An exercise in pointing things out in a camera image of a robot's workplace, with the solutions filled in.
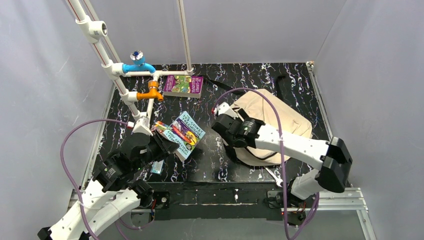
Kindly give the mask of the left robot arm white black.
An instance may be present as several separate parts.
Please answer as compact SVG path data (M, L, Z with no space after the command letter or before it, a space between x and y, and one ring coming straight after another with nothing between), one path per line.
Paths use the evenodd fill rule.
M93 240L125 213L147 207L154 190L135 174L151 162L172 155L179 144L158 131L133 133L94 171L77 202L54 225L43 227L41 240Z

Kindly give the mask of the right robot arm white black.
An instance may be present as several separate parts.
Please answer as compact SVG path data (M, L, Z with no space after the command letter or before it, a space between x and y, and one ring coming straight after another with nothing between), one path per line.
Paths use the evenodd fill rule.
M325 141L285 131L279 133L276 127L262 120L251 117L241 120L228 114L218 115L211 128L232 148L269 150L311 166L310 172L287 184L288 198L303 201L324 190L343 193L347 187L353 160L338 137Z

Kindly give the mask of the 143-storey treehouse book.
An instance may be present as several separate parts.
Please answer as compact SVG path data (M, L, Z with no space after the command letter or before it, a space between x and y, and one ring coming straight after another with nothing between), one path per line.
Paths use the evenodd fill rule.
M183 111L162 132L166 139L179 145L174 154L181 162L190 156L205 134L206 132L200 128L187 111Z

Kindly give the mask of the beige student backpack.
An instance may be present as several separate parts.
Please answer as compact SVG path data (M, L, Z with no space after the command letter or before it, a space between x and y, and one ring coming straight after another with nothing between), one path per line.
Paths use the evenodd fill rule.
M259 89L258 92L263 94L275 107L281 121L282 129L286 132L302 136L305 138L312 138L312 123L304 116L277 98L266 89ZM248 91L230 107L237 112L237 115L242 118L243 115L264 121L273 127L278 127L277 118L272 107L265 99L258 94ZM239 160L244 164L253 167L274 166L281 164L281 154L265 149L256 149L252 147L247 148L232 148L223 143L225 151L230 159Z

